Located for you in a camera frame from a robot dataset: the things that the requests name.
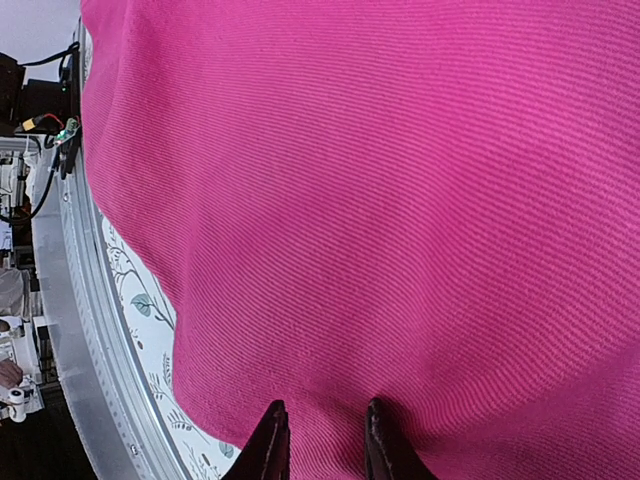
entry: white wall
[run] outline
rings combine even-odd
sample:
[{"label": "white wall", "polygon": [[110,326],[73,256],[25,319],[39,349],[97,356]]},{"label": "white wall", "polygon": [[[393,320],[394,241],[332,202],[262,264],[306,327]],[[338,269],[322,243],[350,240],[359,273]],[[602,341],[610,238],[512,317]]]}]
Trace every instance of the white wall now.
[{"label": "white wall", "polygon": [[[69,46],[79,17],[80,0],[0,0],[0,52],[20,63],[53,55]],[[27,76],[57,80],[58,62]]]}]

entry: magenta cloth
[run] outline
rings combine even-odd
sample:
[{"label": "magenta cloth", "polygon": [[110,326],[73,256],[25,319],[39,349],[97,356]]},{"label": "magenta cloth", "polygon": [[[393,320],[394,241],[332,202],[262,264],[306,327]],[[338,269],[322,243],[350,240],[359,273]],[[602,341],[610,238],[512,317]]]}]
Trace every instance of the magenta cloth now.
[{"label": "magenta cloth", "polygon": [[85,0],[95,200],[178,313],[176,397],[357,479],[640,478],[640,2]]}]

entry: floral pattern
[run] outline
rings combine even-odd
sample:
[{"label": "floral pattern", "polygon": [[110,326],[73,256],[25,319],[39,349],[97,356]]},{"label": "floral pattern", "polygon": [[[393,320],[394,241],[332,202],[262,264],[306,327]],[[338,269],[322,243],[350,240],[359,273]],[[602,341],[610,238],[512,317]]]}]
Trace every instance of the floral pattern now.
[{"label": "floral pattern", "polygon": [[239,450],[199,429],[175,400],[171,352],[176,312],[155,276],[106,219],[102,234],[131,344],[144,370],[151,397],[171,435],[169,440],[193,480],[220,480]]}]

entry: green leaf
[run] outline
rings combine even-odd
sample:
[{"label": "green leaf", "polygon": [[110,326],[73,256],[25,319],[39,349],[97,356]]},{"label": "green leaf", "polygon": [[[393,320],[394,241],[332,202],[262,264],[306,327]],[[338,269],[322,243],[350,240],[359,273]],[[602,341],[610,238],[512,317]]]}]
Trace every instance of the green leaf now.
[{"label": "green leaf", "polygon": [[222,452],[222,454],[227,457],[227,458],[231,458],[233,457],[233,446],[229,445],[228,443],[224,443],[224,442],[218,442],[218,447],[220,448],[220,452]]},{"label": "green leaf", "polygon": [[139,293],[131,300],[131,305],[136,307],[138,311],[144,315],[145,317],[151,316],[151,307],[153,303],[151,303],[151,299],[149,295],[146,293]]}]

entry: pink fabric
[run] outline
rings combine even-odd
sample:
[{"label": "pink fabric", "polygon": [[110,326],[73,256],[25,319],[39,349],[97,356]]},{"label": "pink fabric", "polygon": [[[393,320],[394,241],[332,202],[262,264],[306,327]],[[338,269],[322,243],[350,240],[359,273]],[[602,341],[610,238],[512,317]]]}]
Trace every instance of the pink fabric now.
[{"label": "pink fabric", "polygon": [[85,0],[95,200],[175,392],[296,479],[388,397],[442,479],[640,478],[640,3]]}]

